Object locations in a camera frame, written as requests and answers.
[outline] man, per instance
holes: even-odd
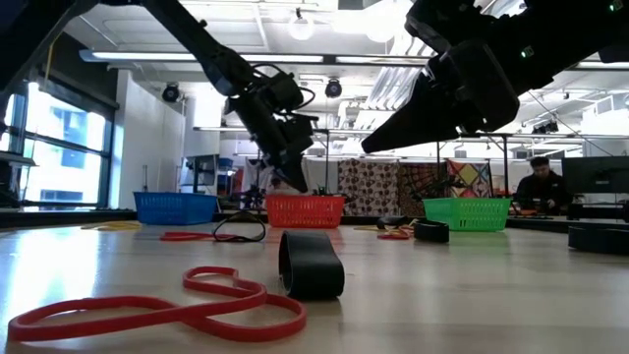
[[[566,191],[563,177],[550,170],[546,157],[535,157],[531,160],[533,175],[520,181],[516,192],[516,202],[529,208],[533,200],[541,200],[542,209],[551,214],[559,214],[562,207],[572,202],[572,196]]]

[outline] window frame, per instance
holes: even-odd
[[[91,153],[100,156],[100,173],[98,182],[98,193],[96,203],[76,203],[76,202],[35,202],[28,200],[21,200],[20,203],[23,207],[108,207],[109,205],[109,185],[110,185],[110,169],[112,152],[111,146],[113,142],[113,124],[115,116],[115,107],[112,107],[108,102],[100,102],[92,98],[90,95],[78,92],[70,87],[63,85],[63,83],[56,80],[49,80],[43,85],[43,78],[37,78],[40,84],[40,89],[56,99],[71,104],[86,112],[93,112],[105,119],[105,127],[103,131],[103,147],[102,150],[82,146],[80,144],[67,142],[61,139],[41,136],[33,132],[29,132],[26,129],[27,120],[29,116],[29,88],[28,83],[24,82],[20,85],[19,95],[22,96],[20,110],[18,111],[18,100],[14,99],[14,117],[13,125],[8,128],[10,135],[10,151],[24,154],[24,147],[27,139],[35,142],[44,142],[58,148],[68,148],[79,152]],[[21,181],[21,174],[24,169],[21,169],[18,173],[18,181]]]

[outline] robotic arm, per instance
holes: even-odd
[[[176,0],[29,0],[8,29],[0,28],[0,133],[6,130],[4,116],[16,85],[65,25],[97,4],[144,6],[195,55],[216,90],[228,97],[229,109],[251,133],[265,164],[292,187],[308,190],[301,159],[302,151],[313,144],[313,119],[293,113],[305,105],[293,75],[280,71],[269,77],[256,70],[218,43]],[[276,120],[275,114],[286,119]]]
[[[629,61],[627,0],[525,0],[520,15],[483,15],[474,0],[417,0],[407,32],[438,55],[410,99],[371,136],[365,152],[492,132],[513,121],[518,96],[599,52]]]

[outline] black strap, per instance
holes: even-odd
[[[416,240],[436,243],[450,242],[450,227],[438,221],[421,220],[414,224]]]
[[[279,274],[292,298],[325,300],[343,293],[345,270],[324,232],[284,231]]]
[[[217,234],[218,229],[221,228],[221,226],[223,226],[225,223],[229,221],[242,221],[242,220],[251,220],[251,221],[257,222],[262,228],[262,232],[260,232],[257,236],[254,236],[254,237]],[[234,213],[233,215],[230,215],[229,217],[224,218],[221,222],[219,222],[218,225],[216,225],[216,228],[212,231],[212,236],[214,237],[214,240],[216,240],[217,242],[259,242],[259,241],[262,241],[264,237],[266,237],[266,227],[264,226],[264,223],[262,222],[262,220],[259,219],[259,217],[255,216],[254,214],[246,210],[242,210],[242,211],[238,211]]]
[[[629,231],[609,228],[568,228],[568,247],[579,251],[629,255]]]

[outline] black jacket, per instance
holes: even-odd
[[[566,191],[563,177],[552,171],[545,179],[531,175],[520,181],[516,200],[530,199],[553,200],[558,207],[572,202],[572,196]]]

